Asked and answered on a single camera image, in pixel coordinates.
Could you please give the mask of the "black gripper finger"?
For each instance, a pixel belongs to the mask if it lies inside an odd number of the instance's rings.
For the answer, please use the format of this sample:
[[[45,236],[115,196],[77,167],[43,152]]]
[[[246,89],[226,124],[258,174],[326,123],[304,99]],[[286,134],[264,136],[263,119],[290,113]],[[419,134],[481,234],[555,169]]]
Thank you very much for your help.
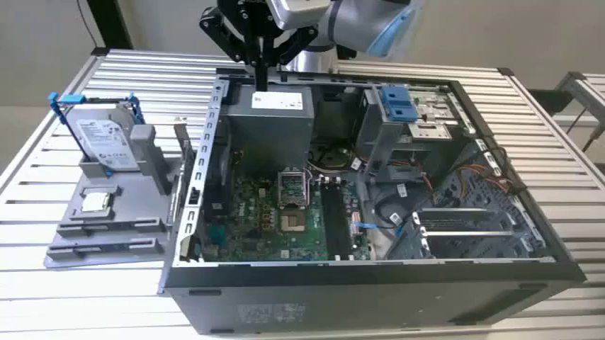
[[[202,12],[199,27],[226,55],[235,61],[254,68],[255,89],[262,91],[262,61],[259,38],[244,37],[223,16],[218,6]]]
[[[276,30],[268,36],[263,37],[262,91],[267,91],[268,68],[288,64],[292,61],[294,57],[304,50],[311,41],[316,38],[318,30],[315,27],[298,28],[286,41],[275,47],[274,41],[282,34],[283,31]]]

